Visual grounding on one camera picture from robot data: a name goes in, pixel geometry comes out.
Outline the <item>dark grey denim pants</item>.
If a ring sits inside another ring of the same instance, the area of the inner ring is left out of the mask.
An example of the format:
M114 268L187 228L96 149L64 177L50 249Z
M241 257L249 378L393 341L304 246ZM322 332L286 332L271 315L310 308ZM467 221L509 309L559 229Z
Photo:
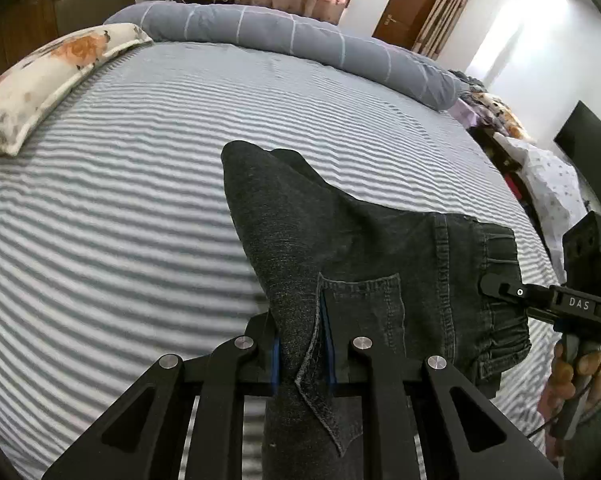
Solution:
M294 151L234 141L221 160L236 232L280 336L265 478L361 477L360 402L329 388L327 304L398 356L443 356L486 396L528 356L525 315L479 292L485 274L521 276L509 228L357 200Z

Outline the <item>pile of patterned bedding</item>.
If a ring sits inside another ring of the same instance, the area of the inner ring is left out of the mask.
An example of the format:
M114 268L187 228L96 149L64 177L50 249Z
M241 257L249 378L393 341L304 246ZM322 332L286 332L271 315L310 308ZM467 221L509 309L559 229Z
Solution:
M503 136L531 144L537 143L511 107L505 104L500 96L490 93L479 79L467 76L462 70L453 70L451 74L467 85L467 89L461 93L460 100L479 118L483 125L494 128Z

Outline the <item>grey white striped bed sheet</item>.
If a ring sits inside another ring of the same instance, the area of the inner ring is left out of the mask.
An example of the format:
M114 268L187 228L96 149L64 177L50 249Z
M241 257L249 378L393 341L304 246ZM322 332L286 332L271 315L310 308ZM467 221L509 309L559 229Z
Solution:
M207 354L264 307L223 192L233 140L297 151L359 200L507 226L524 281L556 280L449 114L289 55L134 49L0 157L0 445L22 477L40 478L159 356Z

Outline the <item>brown wooden door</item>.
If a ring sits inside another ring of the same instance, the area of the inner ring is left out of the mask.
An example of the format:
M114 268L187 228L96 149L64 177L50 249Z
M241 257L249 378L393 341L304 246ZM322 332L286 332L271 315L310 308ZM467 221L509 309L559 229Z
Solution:
M411 50L436 0L389 0L373 37Z

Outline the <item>brown side curtain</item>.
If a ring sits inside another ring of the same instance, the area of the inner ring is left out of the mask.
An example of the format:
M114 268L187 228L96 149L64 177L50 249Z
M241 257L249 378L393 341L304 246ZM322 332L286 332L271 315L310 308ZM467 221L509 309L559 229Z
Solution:
M431 8L412 51L437 60L468 0L436 0Z

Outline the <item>floral white orange pillow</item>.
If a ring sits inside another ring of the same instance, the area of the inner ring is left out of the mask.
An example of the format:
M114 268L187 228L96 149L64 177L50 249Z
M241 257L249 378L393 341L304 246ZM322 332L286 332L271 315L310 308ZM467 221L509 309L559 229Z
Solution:
M28 136L105 63L151 37L131 23L71 32L31 52L0 76L0 155L15 156Z

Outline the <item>grey rolled duvet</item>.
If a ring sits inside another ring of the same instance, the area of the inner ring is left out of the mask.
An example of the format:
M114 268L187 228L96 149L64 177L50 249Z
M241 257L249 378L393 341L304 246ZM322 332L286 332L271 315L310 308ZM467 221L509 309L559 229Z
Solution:
M145 1L105 23L137 25L157 41L234 44L304 58L374 81L432 110L449 110L468 90L468 84L426 56L264 6Z

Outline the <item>dark carved wooden headboard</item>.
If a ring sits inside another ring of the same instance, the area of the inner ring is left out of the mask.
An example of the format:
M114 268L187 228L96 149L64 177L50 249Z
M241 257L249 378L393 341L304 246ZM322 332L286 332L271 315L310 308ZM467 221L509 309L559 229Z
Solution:
M0 75L49 42L103 24L134 0L18 0L0 12Z

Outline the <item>black wall television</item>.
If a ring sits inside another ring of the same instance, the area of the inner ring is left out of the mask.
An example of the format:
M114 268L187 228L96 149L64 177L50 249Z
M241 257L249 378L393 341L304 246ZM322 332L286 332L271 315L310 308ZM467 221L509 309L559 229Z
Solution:
M601 120L579 101L554 138L601 203Z

